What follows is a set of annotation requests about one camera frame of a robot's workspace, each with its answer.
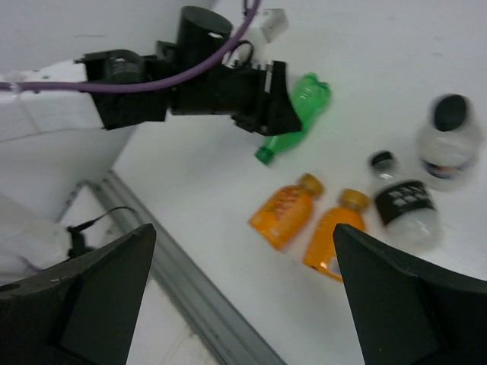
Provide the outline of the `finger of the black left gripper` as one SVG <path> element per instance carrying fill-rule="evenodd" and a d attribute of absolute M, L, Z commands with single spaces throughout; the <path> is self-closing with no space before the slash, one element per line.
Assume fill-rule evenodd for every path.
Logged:
<path fill-rule="evenodd" d="M 300 132 L 301 121 L 294 110 L 287 88 L 287 64 L 272 63 L 269 98 L 266 109 L 266 136 Z"/>

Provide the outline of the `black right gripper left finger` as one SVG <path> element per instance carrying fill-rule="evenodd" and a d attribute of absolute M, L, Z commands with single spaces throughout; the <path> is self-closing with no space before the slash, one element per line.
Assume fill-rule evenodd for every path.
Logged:
<path fill-rule="evenodd" d="M 125 236 L 1 287 L 3 364 L 124 364 L 156 231 Z"/>

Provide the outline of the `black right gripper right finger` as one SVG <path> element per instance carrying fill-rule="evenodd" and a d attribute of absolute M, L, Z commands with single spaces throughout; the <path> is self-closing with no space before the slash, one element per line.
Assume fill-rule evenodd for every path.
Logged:
<path fill-rule="evenodd" d="M 333 233 L 366 364 L 484 364 L 486 282 L 348 225 Z"/>

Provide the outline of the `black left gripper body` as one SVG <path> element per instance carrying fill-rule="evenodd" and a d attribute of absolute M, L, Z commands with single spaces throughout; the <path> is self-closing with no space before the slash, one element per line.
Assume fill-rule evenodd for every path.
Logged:
<path fill-rule="evenodd" d="M 140 56 L 127 49 L 93 52 L 75 60 L 95 84 L 137 84 L 159 81 L 206 60 L 229 38 L 232 24 L 205 8 L 181 9 L 175 43 L 158 41 L 155 53 Z M 218 61 L 208 71 L 180 84 L 140 93 L 92 93 L 106 130 L 143 122 L 163 122 L 173 115 L 229 115 L 248 132 L 268 132 L 264 91 L 266 73 L 249 60 L 226 66 Z"/>

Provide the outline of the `green plastic bottle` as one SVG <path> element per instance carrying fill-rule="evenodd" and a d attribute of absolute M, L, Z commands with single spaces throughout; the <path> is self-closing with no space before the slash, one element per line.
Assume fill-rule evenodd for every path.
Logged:
<path fill-rule="evenodd" d="M 311 131 L 319 116 L 332 101 L 332 90 L 328 83 L 320 81 L 317 74 L 308 72 L 300 77 L 291 92 L 291 104 L 297 113 L 302 130 L 284 135 L 265 137 L 254 156 L 269 165 L 281 153 L 296 148 Z"/>

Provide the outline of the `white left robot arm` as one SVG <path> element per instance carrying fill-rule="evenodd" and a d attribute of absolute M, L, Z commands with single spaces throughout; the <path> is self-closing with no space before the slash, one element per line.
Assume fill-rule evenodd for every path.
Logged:
<path fill-rule="evenodd" d="M 167 115 L 230 116 L 263 136 L 298 132 L 286 64 L 265 64 L 263 50 L 288 27 L 281 8 L 243 8 L 235 30 L 206 8 L 181 9 L 177 38 L 152 55 L 93 52 L 1 78 L 1 139 L 82 129 L 123 129 Z"/>

